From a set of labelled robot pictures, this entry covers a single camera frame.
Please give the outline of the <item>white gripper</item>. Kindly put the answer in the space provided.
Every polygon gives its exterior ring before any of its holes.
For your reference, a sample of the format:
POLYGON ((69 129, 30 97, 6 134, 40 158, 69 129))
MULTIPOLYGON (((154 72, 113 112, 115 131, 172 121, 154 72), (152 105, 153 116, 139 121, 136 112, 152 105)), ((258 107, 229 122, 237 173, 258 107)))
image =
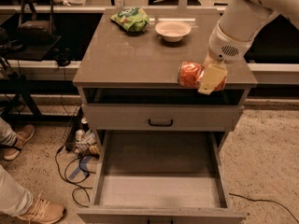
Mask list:
POLYGON ((199 64, 196 84, 198 91, 209 95, 225 88, 227 68, 225 63, 242 60, 253 43, 253 33, 226 33, 218 22, 208 39, 204 65, 199 64))

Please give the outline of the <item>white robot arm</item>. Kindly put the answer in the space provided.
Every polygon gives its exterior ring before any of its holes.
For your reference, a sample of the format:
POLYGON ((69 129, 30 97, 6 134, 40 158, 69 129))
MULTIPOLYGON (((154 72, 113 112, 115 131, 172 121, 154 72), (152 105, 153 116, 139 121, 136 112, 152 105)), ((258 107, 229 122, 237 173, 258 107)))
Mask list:
POLYGON ((231 0, 208 40, 198 91, 216 90, 227 77, 226 65, 241 60, 256 35, 279 15, 299 28, 299 0, 231 0))

